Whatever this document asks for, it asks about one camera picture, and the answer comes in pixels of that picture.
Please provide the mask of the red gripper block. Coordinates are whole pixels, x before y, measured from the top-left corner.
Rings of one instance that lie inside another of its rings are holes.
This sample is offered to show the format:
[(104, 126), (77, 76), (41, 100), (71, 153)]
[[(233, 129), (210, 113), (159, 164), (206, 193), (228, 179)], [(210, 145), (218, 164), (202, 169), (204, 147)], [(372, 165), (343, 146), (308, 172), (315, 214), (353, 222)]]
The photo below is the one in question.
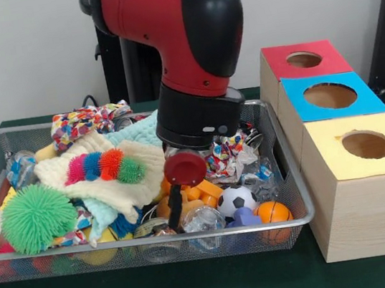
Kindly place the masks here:
[(166, 180), (172, 185), (168, 197), (168, 226), (177, 232), (183, 209), (181, 186), (200, 184), (206, 175), (206, 163), (197, 152), (186, 150), (167, 157), (163, 170)]

